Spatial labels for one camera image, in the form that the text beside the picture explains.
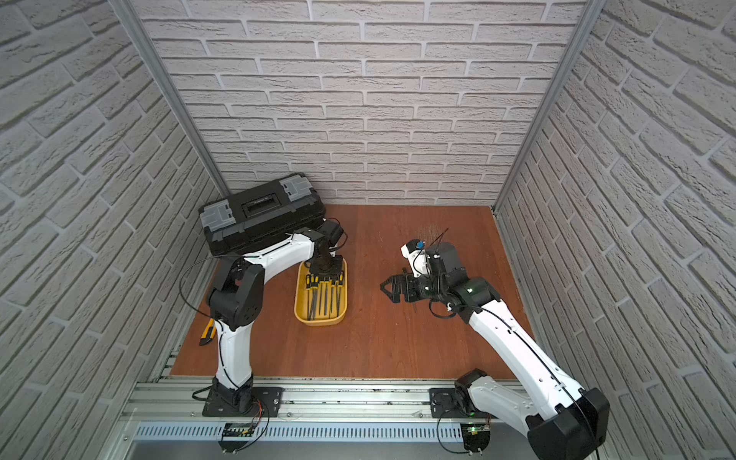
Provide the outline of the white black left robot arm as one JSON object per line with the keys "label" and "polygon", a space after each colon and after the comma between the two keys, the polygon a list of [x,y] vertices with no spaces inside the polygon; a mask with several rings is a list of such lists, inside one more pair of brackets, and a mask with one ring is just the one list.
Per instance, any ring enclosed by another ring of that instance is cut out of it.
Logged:
{"label": "white black left robot arm", "polygon": [[223,258],[208,296],[218,333],[216,386],[238,391],[252,385],[250,336],[263,307],[266,283],[304,262],[320,281],[339,274],[342,258],[337,245],[343,234],[338,222],[324,220],[318,228],[300,228],[274,245]]}

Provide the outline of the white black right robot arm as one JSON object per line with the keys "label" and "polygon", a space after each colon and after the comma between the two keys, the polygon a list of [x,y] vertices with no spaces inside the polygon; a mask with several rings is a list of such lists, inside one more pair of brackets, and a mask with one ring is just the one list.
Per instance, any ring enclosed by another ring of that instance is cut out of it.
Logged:
{"label": "white black right robot arm", "polygon": [[475,369],[454,383],[448,413],[494,416],[524,435],[540,459],[597,453],[608,430],[606,396],[567,375],[519,325],[500,293],[485,278],[468,275],[451,243],[411,240],[402,256],[410,270],[381,283],[391,302],[444,305],[448,318],[460,318],[494,348],[524,389],[515,391]]}

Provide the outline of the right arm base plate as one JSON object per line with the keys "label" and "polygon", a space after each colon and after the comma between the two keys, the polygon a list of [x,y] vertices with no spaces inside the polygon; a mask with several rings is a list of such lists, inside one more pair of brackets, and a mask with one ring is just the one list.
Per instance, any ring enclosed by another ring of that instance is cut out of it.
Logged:
{"label": "right arm base plate", "polygon": [[431,416],[434,419],[441,417],[475,418],[482,415],[470,397],[457,388],[429,389],[429,404]]}

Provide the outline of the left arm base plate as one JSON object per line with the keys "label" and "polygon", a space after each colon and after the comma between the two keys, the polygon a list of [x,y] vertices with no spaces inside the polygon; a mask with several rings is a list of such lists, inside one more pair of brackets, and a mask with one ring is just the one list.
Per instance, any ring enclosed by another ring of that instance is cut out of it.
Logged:
{"label": "left arm base plate", "polygon": [[256,386],[233,393],[228,388],[210,389],[203,417],[277,417],[283,387]]}

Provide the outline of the yellow plastic tray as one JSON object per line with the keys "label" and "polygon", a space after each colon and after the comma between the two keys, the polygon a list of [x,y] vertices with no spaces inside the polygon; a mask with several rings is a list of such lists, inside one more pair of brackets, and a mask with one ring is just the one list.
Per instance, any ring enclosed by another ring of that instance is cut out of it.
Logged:
{"label": "yellow plastic tray", "polygon": [[348,310],[348,264],[341,257],[340,268],[317,273],[308,263],[299,266],[294,315],[307,326],[326,327],[339,324]]}

